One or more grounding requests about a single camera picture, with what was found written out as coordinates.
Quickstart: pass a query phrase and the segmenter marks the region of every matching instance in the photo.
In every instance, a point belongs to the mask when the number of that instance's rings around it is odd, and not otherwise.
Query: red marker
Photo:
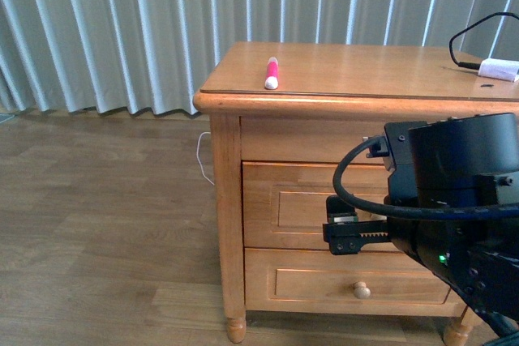
[[[267,65],[267,79],[265,80],[265,88],[276,89],[277,82],[277,58],[270,57]]]

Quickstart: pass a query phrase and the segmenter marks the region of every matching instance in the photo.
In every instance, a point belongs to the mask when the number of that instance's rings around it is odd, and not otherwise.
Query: curtain
[[[194,92],[235,41],[446,46],[519,0],[0,0],[0,102],[9,110],[194,113]],[[517,21],[456,48],[517,60]]]

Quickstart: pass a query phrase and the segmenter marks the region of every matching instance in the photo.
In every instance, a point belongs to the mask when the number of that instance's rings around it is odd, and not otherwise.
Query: drawer
[[[243,227],[247,247],[327,250],[326,198],[333,194],[331,164],[243,163]],[[348,168],[344,183],[357,196],[384,201],[388,172],[380,165]],[[371,215],[358,211],[360,220]],[[391,243],[364,250],[397,250]]]
[[[248,310],[454,316],[449,286],[402,253],[333,256],[311,250],[245,250]],[[371,295],[357,298],[354,285]]]
[[[337,163],[362,142],[384,133],[384,122],[340,122],[270,117],[242,117],[242,159]],[[358,157],[363,164],[382,160]]]

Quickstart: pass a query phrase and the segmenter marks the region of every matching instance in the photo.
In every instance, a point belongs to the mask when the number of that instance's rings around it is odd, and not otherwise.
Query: floor
[[[230,345],[204,120],[0,124],[0,344]],[[210,140],[200,158],[211,172]],[[244,346],[441,345],[443,319],[247,313]],[[478,327],[469,346],[494,338]]]

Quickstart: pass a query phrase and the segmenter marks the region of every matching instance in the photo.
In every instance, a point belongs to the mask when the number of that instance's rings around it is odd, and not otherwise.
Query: wooden nightstand
[[[271,56],[276,91],[264,89]],[[229,338],[245,336],[246,310],[280,310],[454,317],[445,343],[464,344],[479,318],[392,244],[328,252],[324,201],[336,163],[386,122],[518,113],[518,100],[516,83],[458,69],[443,48],[236,44],[195,96],[211,118]],[[380,162],[359,159],[345,184],[381,201]]]

